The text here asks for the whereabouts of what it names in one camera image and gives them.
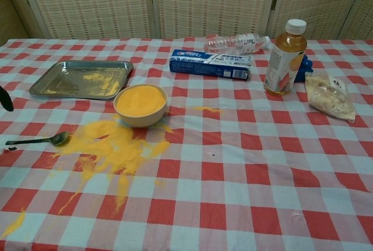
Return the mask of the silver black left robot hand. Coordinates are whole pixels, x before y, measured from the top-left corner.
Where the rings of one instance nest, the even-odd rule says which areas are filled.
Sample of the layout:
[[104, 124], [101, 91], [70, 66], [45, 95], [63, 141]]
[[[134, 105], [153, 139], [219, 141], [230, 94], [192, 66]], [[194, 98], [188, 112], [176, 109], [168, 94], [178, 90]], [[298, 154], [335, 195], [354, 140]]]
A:
[[9, 112], [14, 110], [12, 100], [10, 98], [9, 93], [0, 86], [0, 102], [1, 105]]

